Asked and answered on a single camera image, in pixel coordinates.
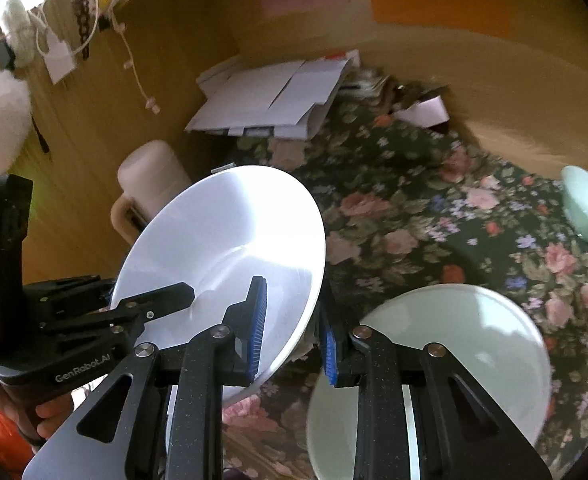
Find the left hand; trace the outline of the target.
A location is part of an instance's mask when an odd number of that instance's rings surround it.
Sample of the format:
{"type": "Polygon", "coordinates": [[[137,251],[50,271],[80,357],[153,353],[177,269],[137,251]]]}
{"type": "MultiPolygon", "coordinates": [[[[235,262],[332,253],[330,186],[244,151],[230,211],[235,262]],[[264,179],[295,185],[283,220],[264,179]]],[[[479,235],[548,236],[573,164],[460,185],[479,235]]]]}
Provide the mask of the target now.
{"type": "MultiPolygon", "coordinates": [[[[36,426],[36,433],[40,438],[50,439],[74,411],[74,401],[70,393],[50,400],[35,408],[35,413],[39,419],[36,426]]],[[[0,388],[0,412],[6,416],[15,425],[20,422],[20,410],[12,402],[9,396],[0,388]]]]}

